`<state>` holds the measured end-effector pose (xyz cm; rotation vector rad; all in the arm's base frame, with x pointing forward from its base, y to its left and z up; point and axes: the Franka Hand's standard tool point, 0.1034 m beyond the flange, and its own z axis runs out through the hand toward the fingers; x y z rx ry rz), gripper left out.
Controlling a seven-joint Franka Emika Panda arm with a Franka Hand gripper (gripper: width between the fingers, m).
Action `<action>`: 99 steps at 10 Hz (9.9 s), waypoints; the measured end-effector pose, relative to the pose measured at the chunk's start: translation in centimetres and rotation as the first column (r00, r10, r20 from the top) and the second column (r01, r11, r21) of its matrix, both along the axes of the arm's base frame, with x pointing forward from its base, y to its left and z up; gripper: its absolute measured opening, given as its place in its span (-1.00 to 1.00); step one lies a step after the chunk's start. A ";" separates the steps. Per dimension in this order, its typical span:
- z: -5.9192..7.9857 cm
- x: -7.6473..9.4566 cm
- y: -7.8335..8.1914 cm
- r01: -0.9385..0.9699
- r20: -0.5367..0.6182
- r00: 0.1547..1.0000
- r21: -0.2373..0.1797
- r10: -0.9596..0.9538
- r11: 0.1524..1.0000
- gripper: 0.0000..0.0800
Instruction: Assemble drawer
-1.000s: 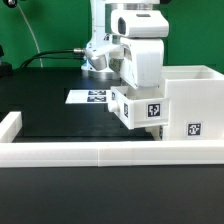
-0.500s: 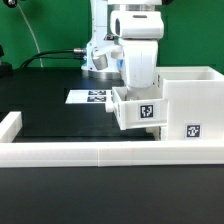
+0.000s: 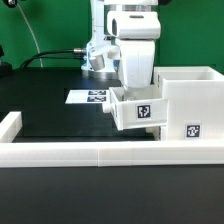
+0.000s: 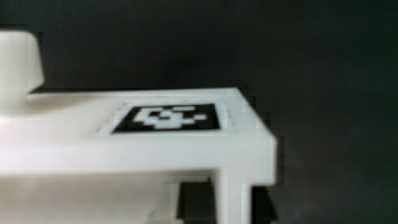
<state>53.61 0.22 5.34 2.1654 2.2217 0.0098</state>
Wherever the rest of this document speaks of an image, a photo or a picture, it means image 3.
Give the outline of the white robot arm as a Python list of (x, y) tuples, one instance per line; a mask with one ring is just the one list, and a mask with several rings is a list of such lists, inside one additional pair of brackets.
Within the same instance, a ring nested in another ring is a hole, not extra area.
[(147, 88), (161, 34), (153, 8), (161, 4), (161, 0), (90, 0), (92, 37), (82, 70), (98, 77), (117, 74), (126, 91)]

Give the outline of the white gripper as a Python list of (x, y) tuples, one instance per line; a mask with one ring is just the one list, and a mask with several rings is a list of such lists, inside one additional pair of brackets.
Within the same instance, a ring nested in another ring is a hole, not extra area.
[(108, 57), (118, 61), (118, 77), (125, 90), (145, 89), (150, 85), (155, 41), (161, 25), (156, 12), (110, 11), (107, 30), (115, 38)]

